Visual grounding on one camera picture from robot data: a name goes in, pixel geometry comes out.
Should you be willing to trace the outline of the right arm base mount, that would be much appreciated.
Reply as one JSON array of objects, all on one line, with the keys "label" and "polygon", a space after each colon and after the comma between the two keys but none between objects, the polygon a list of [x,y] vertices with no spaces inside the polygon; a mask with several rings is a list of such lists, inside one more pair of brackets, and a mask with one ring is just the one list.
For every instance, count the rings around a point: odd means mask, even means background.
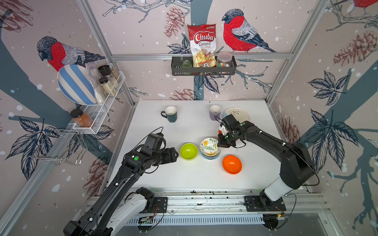
[{"label": "right arm base mount", "polygon": [[270,200],[264,191],[259,195],[247,195],[244,196],[244,206],[247,212],[284,212],[286,211],[283,198],[279,198],[276,201]]}]

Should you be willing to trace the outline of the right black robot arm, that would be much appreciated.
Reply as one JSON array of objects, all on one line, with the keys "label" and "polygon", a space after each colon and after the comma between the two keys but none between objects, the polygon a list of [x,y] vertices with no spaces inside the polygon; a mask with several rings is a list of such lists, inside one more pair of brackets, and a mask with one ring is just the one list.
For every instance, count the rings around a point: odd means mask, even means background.
[{"label": "right black robot arm", "polygon": [[280,161],[280,173],[271,184],[260,192],[259,200],[262,204],[272,204],[281,197],[305,184],[315,170],[309,152],[302,144],[286,143],[278,139],[250,122],[238,121],[228,124],[220,123],[218,145],[220,147],[236,147],[236,141],[243,144],[253,143],[273,155]]}]

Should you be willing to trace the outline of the blue yellow patterned bowl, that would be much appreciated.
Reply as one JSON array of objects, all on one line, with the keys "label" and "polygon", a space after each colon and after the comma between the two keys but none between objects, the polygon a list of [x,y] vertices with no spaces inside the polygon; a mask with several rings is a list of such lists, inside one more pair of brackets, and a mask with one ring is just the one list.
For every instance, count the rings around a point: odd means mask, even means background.
[{"label": "blue yellow patterned bowl", "polygon": [[201,152],[201,155],[205,158],[205,159],[208,159],[208,160],[214,160],[216,158],[219,157],[220,153],[218,152],[217,154],[213,155],[213,156],[208,156],[207,154]]}]

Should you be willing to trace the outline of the yellow flower patterned bowl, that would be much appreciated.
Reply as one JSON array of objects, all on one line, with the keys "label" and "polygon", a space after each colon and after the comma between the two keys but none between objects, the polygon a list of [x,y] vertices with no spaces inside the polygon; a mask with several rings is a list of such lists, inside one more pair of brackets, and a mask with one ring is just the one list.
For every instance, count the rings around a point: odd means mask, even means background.
[{"label": "yellow flower patterned bowl", "polygon": [[218,140],[216,138],[206,138],[200,144],[201,152],[207,154],[208,156],[213,156],[220,152],[218,148]]}]

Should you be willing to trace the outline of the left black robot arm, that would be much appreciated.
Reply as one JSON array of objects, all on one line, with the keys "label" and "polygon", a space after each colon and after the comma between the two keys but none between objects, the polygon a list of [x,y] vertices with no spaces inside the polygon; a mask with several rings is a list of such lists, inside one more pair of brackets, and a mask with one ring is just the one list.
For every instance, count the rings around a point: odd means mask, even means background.
[{"label": "left black robot arm", "polygon": [[115,227],[108,223],[119,203],[138,179],[151,166],[173,163],[179,153],[175,148],[151,150],[143,153],[132,150],[125,154],[118,173],[110,186],[95,204],[77,221],[70,221],[64,228],[65,236],[110,236]]}]

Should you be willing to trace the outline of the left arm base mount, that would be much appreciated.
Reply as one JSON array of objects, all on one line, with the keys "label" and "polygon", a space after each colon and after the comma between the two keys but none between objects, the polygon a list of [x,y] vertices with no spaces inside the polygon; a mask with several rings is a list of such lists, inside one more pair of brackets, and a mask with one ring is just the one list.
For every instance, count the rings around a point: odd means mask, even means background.
[{"label": "left arm base mount", "polygon": [[168,197],[156,197],[155,193],[147,188],[136,190],[136,194],[142,195],[146,201],[146,205],[140,213],[166,213],[168,205]]}]

